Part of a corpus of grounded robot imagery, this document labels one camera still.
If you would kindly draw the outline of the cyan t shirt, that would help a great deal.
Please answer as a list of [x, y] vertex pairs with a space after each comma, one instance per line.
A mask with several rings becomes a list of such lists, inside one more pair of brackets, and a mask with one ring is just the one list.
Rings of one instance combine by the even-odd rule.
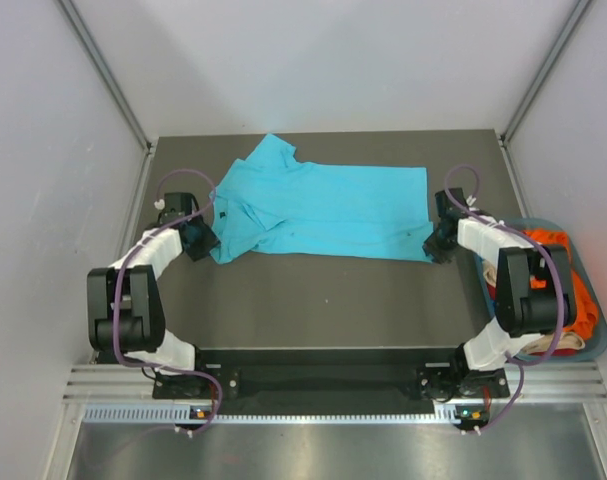
[[215, 192], [215, 262], [248, 252], [427, 261], [425, 168], [323, 165], [295, 153], [268, 134], [234, 161]]

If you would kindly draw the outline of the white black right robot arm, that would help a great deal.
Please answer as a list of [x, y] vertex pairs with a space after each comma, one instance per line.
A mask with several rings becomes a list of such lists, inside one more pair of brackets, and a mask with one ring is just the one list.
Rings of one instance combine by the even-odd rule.
[[452, 388], [470, 396], [530, 343], [552, 336], [576, 319], [572, 268], [565, 247], [542, 245], [484, 211], [468, 210], [460, 188], [435, 194], [438, 224], [423, 244], [425, 254], [447, 263], [466, 249], [496, 269], [494, 316], [474, 338], [457, 348], [450, 370]]

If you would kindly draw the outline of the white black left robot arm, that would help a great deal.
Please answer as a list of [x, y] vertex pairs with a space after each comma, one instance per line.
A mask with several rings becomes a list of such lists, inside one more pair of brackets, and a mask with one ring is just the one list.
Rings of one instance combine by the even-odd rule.
[[199, 350], [168, 330], [158, 281], [181, 256], [197, 262], [209, 256], [218, 238], [191, 193], [168, 193], [155, 203], [157, 221], [119, 260], [87, 275], [89, 342], [128, 367], [175, 375], [188, 396], [209, 387]]

